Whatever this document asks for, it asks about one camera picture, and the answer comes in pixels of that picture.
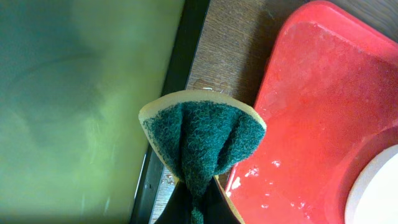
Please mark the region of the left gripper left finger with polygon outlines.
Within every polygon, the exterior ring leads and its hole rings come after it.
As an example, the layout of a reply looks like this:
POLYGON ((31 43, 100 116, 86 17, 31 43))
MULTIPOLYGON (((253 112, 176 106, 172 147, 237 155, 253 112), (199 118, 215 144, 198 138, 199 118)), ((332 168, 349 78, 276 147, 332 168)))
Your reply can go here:
POLYGON ((192 195, 183 182, 178 182, 164 211, 155 224, 190 224, 192 195))

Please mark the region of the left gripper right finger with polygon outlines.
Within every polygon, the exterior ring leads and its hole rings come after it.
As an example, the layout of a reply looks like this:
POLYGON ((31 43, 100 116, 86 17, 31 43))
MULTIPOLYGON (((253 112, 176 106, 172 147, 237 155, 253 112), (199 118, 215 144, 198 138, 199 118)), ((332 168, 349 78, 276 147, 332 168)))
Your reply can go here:
POLYGON ((240 224, 213 177, 202 201, 204 224, 240 224))

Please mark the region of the green and yellow sponge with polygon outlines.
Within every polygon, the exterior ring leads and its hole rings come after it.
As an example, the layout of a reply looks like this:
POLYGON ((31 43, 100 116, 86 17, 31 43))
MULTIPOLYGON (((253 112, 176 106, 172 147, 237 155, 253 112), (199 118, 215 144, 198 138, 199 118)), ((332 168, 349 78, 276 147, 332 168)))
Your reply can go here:
POLYGON ((222 93, 183 90, 146 104, 138 118, 176 184, 192 195, 190 223, 204 224, 202 201, 213 177, 242 223, 217 176, 252 156, 264 139, 267 126, 254 108, 222 93))

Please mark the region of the cream white plate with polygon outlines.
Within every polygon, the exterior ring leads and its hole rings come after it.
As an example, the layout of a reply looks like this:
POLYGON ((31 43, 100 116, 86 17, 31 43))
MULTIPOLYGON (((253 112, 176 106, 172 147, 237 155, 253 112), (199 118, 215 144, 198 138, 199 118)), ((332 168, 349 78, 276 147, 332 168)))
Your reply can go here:
POLYGON ((345 224, 397 224, 397 146, 372 159, 358 175, 345 206, 345 224))

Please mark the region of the red plastic tray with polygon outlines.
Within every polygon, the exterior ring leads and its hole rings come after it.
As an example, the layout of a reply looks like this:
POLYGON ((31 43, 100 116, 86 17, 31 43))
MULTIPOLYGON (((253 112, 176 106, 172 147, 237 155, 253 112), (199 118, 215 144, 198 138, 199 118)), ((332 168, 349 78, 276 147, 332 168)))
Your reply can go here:
POLYGON ((328 1, 286 20, 257 95, 267 125, 227 194, 246 223, 343 223, 360 172, 397 144, 397 44, 328 1))

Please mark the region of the black tray with green liquid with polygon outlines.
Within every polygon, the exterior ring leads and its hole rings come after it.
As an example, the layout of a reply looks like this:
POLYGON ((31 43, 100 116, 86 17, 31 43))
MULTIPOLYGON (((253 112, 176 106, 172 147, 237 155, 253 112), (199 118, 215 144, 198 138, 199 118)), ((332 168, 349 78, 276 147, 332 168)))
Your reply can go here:
POLYGON ((186 87, 209 6, 1 0, 2 223, 149 223, 138 113, 186 87))

